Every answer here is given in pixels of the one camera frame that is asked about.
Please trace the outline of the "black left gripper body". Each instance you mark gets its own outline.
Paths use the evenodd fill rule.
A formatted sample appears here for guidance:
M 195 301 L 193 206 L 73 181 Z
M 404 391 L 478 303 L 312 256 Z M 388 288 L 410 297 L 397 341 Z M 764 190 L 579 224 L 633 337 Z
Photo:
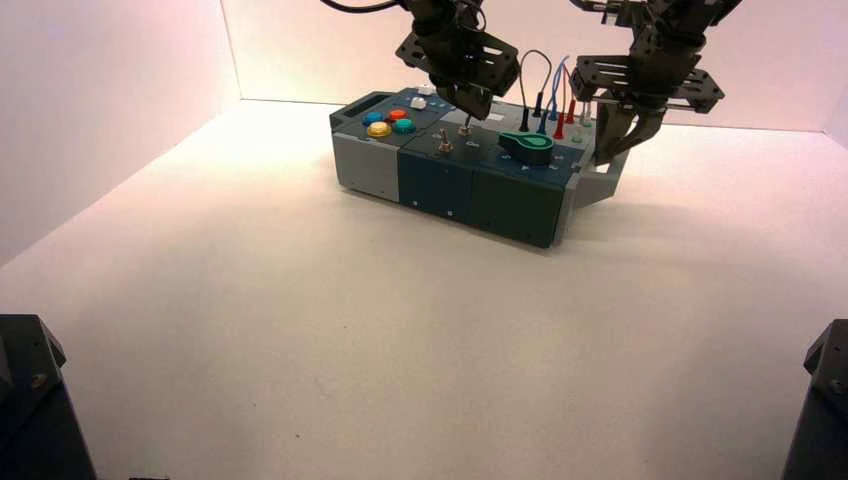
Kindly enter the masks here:
M 477 87 L 494 96 L 505 95 L 519 75 L 516 47 L 457 20 L 415 21 L 396 56 L 436 83 Z

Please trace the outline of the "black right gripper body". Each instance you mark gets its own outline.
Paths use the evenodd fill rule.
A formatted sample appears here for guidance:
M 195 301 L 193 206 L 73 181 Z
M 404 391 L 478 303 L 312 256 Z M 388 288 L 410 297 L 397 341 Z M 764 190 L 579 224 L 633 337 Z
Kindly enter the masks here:
M 598 100 L 604 90 L 614 101 L 707 114 L 724 98 L 710 74 L 696 67 L 701 56 L 660 55 L 640 60 L 630 55 L 583 55 L 571 74 L 570 85 L 582 102 Z

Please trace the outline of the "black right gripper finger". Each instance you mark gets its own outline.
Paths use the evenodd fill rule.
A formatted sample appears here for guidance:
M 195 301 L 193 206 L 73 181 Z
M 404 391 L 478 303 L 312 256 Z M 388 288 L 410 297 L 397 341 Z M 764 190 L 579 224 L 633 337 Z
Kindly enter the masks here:
M 664 110 L 638 113 L 636 124 L 610 147 L 610 157 L 629 151 L 631 148 L 653 138 L 662 126 L 664 116 Z
M 609 164 L 629 149 L 625 140 L 630 129 L 630 111 L 621 104 L 598 105 L 594 164 Z

